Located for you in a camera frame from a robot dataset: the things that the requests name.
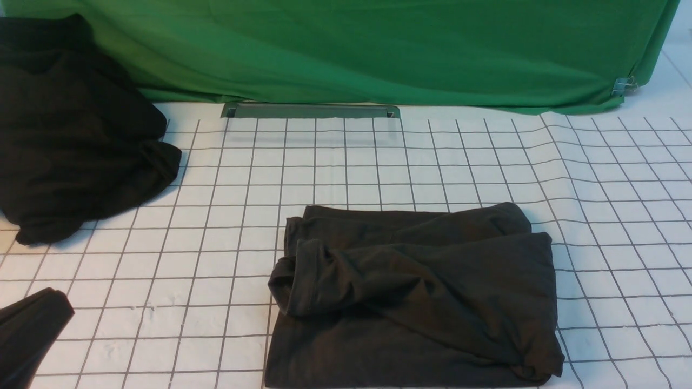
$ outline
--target black fabric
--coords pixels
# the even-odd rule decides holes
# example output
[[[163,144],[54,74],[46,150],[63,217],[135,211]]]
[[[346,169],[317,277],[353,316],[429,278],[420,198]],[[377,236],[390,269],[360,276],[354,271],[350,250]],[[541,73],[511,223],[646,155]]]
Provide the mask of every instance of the black fabric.
[[[22,244],[63,240],[175,180],[165,116],[79,15],[0,18],[0,210]]]
[[[67,296],[51,288],[0,309],[0,389],[29,388],[74,314]]]
[[[270,388],[524,387],[560,376],[551,238],[503,203],[309,206],[286,225]]]

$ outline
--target wrinkled fabric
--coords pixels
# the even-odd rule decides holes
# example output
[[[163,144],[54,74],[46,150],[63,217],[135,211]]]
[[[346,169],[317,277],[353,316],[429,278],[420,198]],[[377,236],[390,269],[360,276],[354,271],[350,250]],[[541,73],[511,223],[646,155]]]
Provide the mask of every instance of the wrinkled fabric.
[[[158,141],[165,116],[79,15],[0,18],[0,85],[0,210],[19,243],[66,239],[176,178],[181,151]]]
[[[270,388],[523,387],[561,375],[551,238],[503,203],[307,207],[269,288]]]
[[[679,2],[0,0],[13,17],[83,14],[99,46],[157,101],[524,114],[622,104],[616,79],[649,81]]]

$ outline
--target metal clip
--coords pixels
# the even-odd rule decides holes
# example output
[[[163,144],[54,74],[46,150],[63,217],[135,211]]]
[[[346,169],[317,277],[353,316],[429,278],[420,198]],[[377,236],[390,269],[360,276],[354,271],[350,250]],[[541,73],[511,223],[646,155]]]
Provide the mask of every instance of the metal clip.
[[[622,97],[626,93],[634,93],[639,89],[639,84],[635,82],[634,76],[629,78],[618,78],[612,88],[612,96]]]

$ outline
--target crumpled black cloth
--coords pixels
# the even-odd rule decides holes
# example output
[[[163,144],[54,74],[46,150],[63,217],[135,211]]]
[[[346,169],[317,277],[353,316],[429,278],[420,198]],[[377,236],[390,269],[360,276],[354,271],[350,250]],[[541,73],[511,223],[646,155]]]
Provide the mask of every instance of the crumpled black cloth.
[[[29,388],[74,314],[67,296],[51,288],[0,309],[0,389]]]
[[[524,387],[562,374],[551,238],[517,205],[309,206],[269,280],[269,388]]]
[[[0,18],[0,210],[22,244],[70,237],[163,191],[181,151],[165,116],[79,15]]]

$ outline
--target black t-shirt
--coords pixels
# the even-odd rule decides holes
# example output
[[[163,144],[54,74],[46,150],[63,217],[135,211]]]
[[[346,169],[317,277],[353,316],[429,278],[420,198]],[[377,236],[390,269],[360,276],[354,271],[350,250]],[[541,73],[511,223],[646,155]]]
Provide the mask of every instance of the black t-shirt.
[[[19,243],[59,242],[175,180],[165,116],[83,17],[0,17],[0,87],[0,211]]]
[[[561,375],[551,238],[512,203],[309,206],[269,281],[270,388],[521,387]]]

